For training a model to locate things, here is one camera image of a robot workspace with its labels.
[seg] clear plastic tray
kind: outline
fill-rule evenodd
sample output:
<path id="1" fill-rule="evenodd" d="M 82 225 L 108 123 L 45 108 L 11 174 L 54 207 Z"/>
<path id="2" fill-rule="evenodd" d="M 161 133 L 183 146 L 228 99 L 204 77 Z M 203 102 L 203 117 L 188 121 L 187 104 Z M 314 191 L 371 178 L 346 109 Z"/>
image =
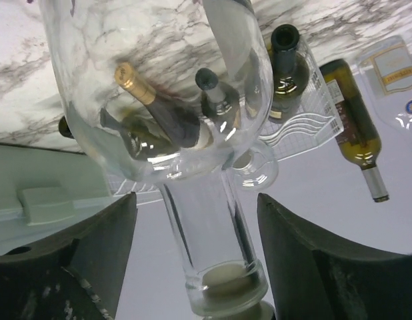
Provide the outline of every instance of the clear plastic tray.
<path id="1" fill-rule="evenodd" d="M 310 69 L 310 79 L 297 113 L 282 125 L 266 121 L 259 138 L 275 150 L 278 160 L 315 149 L 343 131 L 338 111 L 314 56 L 301 36 L 298 48 Z"/>

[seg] white marble surface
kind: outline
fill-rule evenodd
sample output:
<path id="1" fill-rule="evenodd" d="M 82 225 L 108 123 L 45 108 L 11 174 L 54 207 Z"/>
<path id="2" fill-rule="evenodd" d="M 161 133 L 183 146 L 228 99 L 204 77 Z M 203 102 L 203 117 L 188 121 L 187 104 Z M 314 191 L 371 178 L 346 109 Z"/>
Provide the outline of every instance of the white marble surface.
<path id="1" fill-rule="evenodd" d="M 37 0 L 29 2 L 0 1 L 0 143 L 78 151 L 76 142 L 57 132 L 63 112 L 39 6 Z M 156 3 L 150 14 L 171 17 L 179 12 L 175 8 L 185 8 L 182 14 L 202 10 L 200 1 L 159 3 L 163 7 Z M 394 34 L 401 34 L 412 51 L 410 0 L 256 0 L 253 8 L 266 40 L 276 26 L 292 23 L 318 63 L 336 57 L 350 61 L 364 46 Z M 183 35 L 191 37 L 200 27 L 185 26 Z"/>

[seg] green wine bottle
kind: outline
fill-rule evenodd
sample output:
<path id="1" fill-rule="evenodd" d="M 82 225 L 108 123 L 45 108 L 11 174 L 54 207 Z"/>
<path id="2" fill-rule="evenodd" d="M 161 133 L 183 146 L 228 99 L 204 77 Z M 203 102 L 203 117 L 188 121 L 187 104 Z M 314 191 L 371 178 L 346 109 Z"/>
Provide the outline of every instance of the green wine bottle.
<path id="1" fill-rule="evenodd" d="M 195 112 L 182 101 L 156 91 L 128 62 L 118 65 L 115 81 L 141 102 L 174 145 L 203 149 L 212 136 Z"/>
<path id="2" fill-rule="evenodd" d="M 201 68 L 195 82 L 202 90 L 201 110 L 222 133 L 230 133 L 241 124 L 239 93 L 228 83 L 220 82 L 208 68 Z"/>
<path id="3" fill-rule="evenodd" d="M 297 52 L 299 41 L 298 29 L 292 25 L 280 25 L 271 34 L 274 95 L 270 120 L 273 122 L 284 123 L 296 114 L 309 82 L 308 64 Z"/>
<path id="4" fill-rule="evenodd" d="M 381 139 L 348 63 L 342 59 L 334 60 L 322 66 L 320 71 L 344 125 L 344 131 L 336 137 L 342 155 L 360 167 L 375 202 L 388 200 L 389 195 L 376 164 Z"/>
<path id="5" fill-rule="evenodd" d="M 148 160 L 178 152 L 179 148 L 164 137 L 153 135 L 136 114 L 129 113 L 121 122 L 118 122 L 109 112 L 102 108 L 100 124 L 104 128 L 119 132 L 126 150 L 135 160 Z"/>

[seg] black bottle cap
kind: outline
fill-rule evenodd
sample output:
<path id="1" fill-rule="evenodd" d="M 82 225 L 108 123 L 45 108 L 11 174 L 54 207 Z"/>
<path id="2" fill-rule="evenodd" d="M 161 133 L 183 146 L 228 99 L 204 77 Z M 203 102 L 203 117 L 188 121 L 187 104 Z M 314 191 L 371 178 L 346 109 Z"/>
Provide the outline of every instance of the black bottle cap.
<path id="1" fill-rule="evenodd" d="M 344 59 L 330 61 L 320 67 L 322 75 L 328 75 L 341 67 L 349 67 L 349 64 Z"/>
<path id="2" fill-rule="evenodd" d="M 74 139 L 73 134 L 70 131 L 70 128 L 68 128 L 67 120 L 65 117 L 62 117 L 59 120 L 58 131 L 63 137 Z"/>
<path id="3" fill-rule="evenodd" d="M 275 72 L 289 74 L 293 71 L 299 39 L 298 29 L 292 25 L 280 25 L 273 31 L 271 47 Z"/>
<path id="4" fill-rule="evenodd" d="M 195 74 L 195 82 L 201 90 L 212 90 L 219 83 L 218 76 L 208 68 L 201 68 Z"/>

